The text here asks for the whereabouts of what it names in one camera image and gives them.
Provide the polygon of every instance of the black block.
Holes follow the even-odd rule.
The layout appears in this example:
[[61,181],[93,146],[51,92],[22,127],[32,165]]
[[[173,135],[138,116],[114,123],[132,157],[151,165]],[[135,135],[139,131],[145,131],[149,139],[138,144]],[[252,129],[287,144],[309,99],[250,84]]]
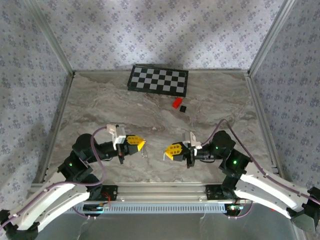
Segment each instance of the black block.
[[210,144],[216,147],[214,153],[217,159],[226,159],[234,149],[236,142],[231,139],[226,131],[221,130],[214,134]]
[[58,166],[58,172],[61,172],[66,181],[70,182],[81,183],[92,171],[90,166],[79,160],[74,151]]
[[187,109],[186,106],[181,105],[181,107],[180,107],[180,112],[185,113],[185,112],[186,112],[186,109]]
[[229,199],[237,199],[235,189],[238,181],[239,180],[234,177],[226,176],[221,185],[223,195]]
[[205,194],[207,200],[226,200],[227,196],[224,195],[221,184],[205,185]]
[[[320,200],[320,189],[312,187],[308,193],[310,197]],[[309,199],[302,207],[303,210],[299,212],[286,209],[291,216],[291,222],[306,232],[315,233],[320,220],[320,205]]]
[[118,196],[118,186],[117,185],[102,185],[101,195],[97,201],[108,201],[108,197],[105,194],[110,196],[110,201],[116,201]]
[[[99,182],[99,179],[93,174],[89,174],[83,180],[83,183],[86,183],[86,184],[94,184],[94,183],[97,183],[97,182]],[[86,188],[87,188],[87,192],[90,193],[89,199],[91,201],[94,201],[94,200],[96,200],[97,198],[100,197],[102,184],[95,185],[95,186],[87,186]]]

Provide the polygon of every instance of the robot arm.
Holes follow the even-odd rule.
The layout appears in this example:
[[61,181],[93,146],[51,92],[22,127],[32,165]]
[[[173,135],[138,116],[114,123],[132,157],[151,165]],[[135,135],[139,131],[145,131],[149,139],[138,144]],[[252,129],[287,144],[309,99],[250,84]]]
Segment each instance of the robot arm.
[[234,149],[236,142],[225,131],[218,131],[211,141],[201,144],[192,132],[183,141],[170,145],[165,154],[173,161],[186,160],[187,168],[196,160],[222,160],[219,169],[226,174],[221,189],[230,199],[248,199],[283,214],[306,232],[315,232],[320,219],[320,190],[296,186],[265,171],[258,163]]
[[[123,127],[107,125],[112,141],[98,144],[91,134],[80,135],[72,146],[70,156],[58,167],[47,182],[23,205],[0,211],[1,228],[10,240],[34,240],[38,232],[59,215],[86,200],[96,200],[103,188],[91,172],[89,163],[110,161],[118,156],[123,164],[125,156],[141,150],[145,141],[136,135],[126,135]],[[96,158],[91,146],[96,150]]]

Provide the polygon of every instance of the cable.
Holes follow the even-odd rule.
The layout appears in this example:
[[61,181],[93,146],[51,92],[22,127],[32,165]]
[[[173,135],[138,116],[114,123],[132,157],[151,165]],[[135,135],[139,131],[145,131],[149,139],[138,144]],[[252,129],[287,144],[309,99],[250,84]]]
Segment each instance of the cable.
[[212,164],[214,163],[216,160],[212,160],[212,161],[205,161],[205,160],[201,160],[200,159],[200,162],[203,162],[203,163],[206,163],[206,164]]
[[249,209],[248,209],[248,211],[246,211],[245,214],[243,214],[243,215],[241,215],[241,216],[230,216],[230,215],[228,215],[227,217],[228,217],[229,219],[240,219],[240,218],[243,218],[243,217],[247,216],[247,215],[250,213],[251,209],[252,209],[253,203],[254,203],[254,202],[251,201],[251,204],[250,204],[250,206],[249,206]]
[[39,200],[44,194],[46,194],[48,191],[50,191],[51,189],[57,187],[57,186],[62,186],[65,184],[74,184],[74,185],[82,185],[82,186],[88,186],[88,187],[93,187],[93,186],[97,186],[99,184],[102,184],[105,180],[106,180],[106,170],[104,168],[104,165],[101,162],[101,159],[97,153],[97,150],[95,148],[95,144],[94,144],[94,137],[95,135],[100,132],[101,130],[107,129],[106,126],[100,127],[98,128],[96,131],[94,131],[94,133],[92,134],[91,138],[90,138],[90,144],[91,144],[91,148],[93,151],[93,154],[96,158],[96,161],[98,162],[99,166],[102,169],[102,179],[98,182],[95,183],[80,183],[80,182],[72,182],[72,181],[60,181],[57,183],[54,183],[48,187],[46,187],[42,192],[40,192],[34,199],[32,199],[27,205],[25,205],[20,211],[18,211],[14,216],[10,217],[7,221],[5,221],[3,224],[1,224],[0,226],[0,230],[3,229],[8,223],[10,223],[13,219],[15,219],[16,217],[20,216],[21,214],[23,214],[24,212],[26,212],[37,200]]
[[278,182],[277,180],[275,180],[275,179],[273,179],[272,177],[270,177],[270,176],[263,170],[263,168],[259,165],[259,163],[256,161],[256,159],[251,155],[251,153],[249,152],[249,150],[248,150],[248,149],[244,146],[244,144],[240,141],[240,139],[238,138],[238,136],[236,135],[236,133],[235,133],[235,132],[233,131],[233,129],[231,128],[229,122],[228,122],[226,119],[224,119],[224,118],[219,121],[219,123],[217,124],[217,126],[216,126],[215,129],[213,130],[213,132],[212,132],[212,134],[210,135],[210,137],[209,137],[203,144],[201,144],[201,146],[206,145],[207,143],[209,143],[209,142],[212,140],[212,138],[214,137],[217,129],[220,127],[220,125],[221,125],[221,123],[222,123],[223,121],[226,122],[226,124],[227,124],[228,128],[230,129],[231,133],[233,134],[233,136],[235,137],[235,139],[239,142],[239,144],[241,145],[241,147],[243,148],[243,150],[248,154],[248,156],[250,157],[250,159],[252,160],[252,162],[254,163],[254,165],[256,165],[256,167],[259,169],[259,171],[260,171],[267,179],[269,179],[270,181],[272,181],[274,184],[276,184],[276,185],[278,185],[278,186],[280,186],[280,187],[282,187],[282,188],[284,188],[284,189],[286,189],[286,190],[288,190],[288,191],[290,191],[290,192],[293,192],[293,193],[297,194],[298,196],[302,196],[302,197],[304,197],[304,198],[307,198],[307,199],[313,201],[314,203],[320,205],[320,201],[319,201],[319,200],[317,200],[317,199],[315,199],[315,198],[313,198],[313,197],[311,197],[311,196],[308,196],[308,195],[306,195],[306,194],[304,194],[304,193],[300,193],[299,191],[297,191],[297,190],[295,190],[295,189],[293,189],[293,188],[291,188],[291,187],[288,187],[288,186],[282,184],[281,182]]
[[85,219],[89,219],[90,218],[90,215],[89,216],[86,216],[84,214],[82,214],[81,212],[79,212],[74,206],[72,207],[73,211],[78,214],[80,217],[83,217]]
[[108,198],[108,202],[107,203],[109,204],[109,209],[110,209],[111,208],[111,197],[110,197],[110,195],[107,192],[103,192],[103,193],[101,193],[101,195]]
[[113,159],[113,157],[110,157],[110,158],[106,158],[106,159],[102,159],[101,161],[104,161],[104,162],[109,162]]

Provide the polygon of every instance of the white bracket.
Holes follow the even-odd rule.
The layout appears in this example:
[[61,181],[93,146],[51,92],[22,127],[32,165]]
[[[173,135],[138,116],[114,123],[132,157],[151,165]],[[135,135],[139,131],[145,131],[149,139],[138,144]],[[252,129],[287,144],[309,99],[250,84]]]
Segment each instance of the white bracket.
[[117,144],[123,144],[126,140],[126,131],[124,127],[107,124],[106,131],[112,134],[113,149],[117,150]]
[[197,141],[196,136],[192,131],[186,131],[182,134],[182,143],[187,146],[191,144],[191,147],[195,147],[194,155],[197,155],[197,149],[202,149],[201,142]]
[[31,197],[29,197],[23,205],[18,206],[16,209],[10,211],[10,216],[15,216],[19,211],[22,210],[26,205],[28,205],[36,196],[40,193],[45,192],[42,197],[36,200],[27,211],[23,214],[14,218],[11,223],[12,225],[17,225],[17,230],[27,230],[34,221],[39,217],[39,215],[45,211],[54,201],[60,198],[65,192],[69,191],[70,189],[74,188],[75,185],[71,183],[65,183],[62,185],[55,186],[51,190],[47,191],[47,187],[51,186],[52,184],[63,182],[66,178],[63,176],[61,172],[55,172],[52,177]]
[[287,205],[284,202],[257,186],[240,180],[235,185],[234,193],[241,199],[252,200],[281,213],[288,219],[291,219],[287,212]]
[[84,185],[76,185],[59,197],[35,220],[36,222],[39,222],[38,231],[42,231],[51,221],[73,206],[87,200],[90,196],[90,193],[87,192],[87,190],[87,187]]
[[[246,183],[250,183],[265,192],[275,196],[280,201],[284,202],[289,208],[299,212],[303,210],[302,204],[306,204],[308,199],[294,192],[291,192],[282,186],[277,185],[267,177],[265,177],[257,168],[253,162],[249,162],[245,168],[246,174],[242,174],[240,179]],[[278,183],[287,186],[288,188],[294,189],[301,194],[309,196],[308,190],[303,187],[296,186],[289,181],[284,180],[276,174],[265,171],[267,175],[272,177]]]

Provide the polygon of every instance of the marble tabletop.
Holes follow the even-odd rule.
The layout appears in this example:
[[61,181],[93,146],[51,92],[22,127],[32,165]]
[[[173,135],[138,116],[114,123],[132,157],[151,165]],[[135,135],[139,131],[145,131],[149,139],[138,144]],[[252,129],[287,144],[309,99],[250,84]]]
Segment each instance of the marble tabletop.
[[[267,170],[271,161],[243,74],[190,71],[186,112],[172,107],[173,96],[128,91],[129,71],[76,73],[71,85],[62,121],[51,155],[47,176],[69,156],[71,146],[84,133],[92,134],[106,124],[124,126],[127,134],[146,140],[142,152],[119,160],[103,162],[106,183],[127,182],[202,182],[220,183],[225,175],[219,162],[202,163],[187,169],[186,162],[164,158],[171,143],[182,140],[184,131],[192,131],[204,142],[220,119],[227,119],[233,130]],[[231,134],[225,124],[220,127]],[[105,131],[97,134],[98,143],[111,141]],[[244,153],[239,144],[235,147]],[[94,174],[102,177],[97,163]]]

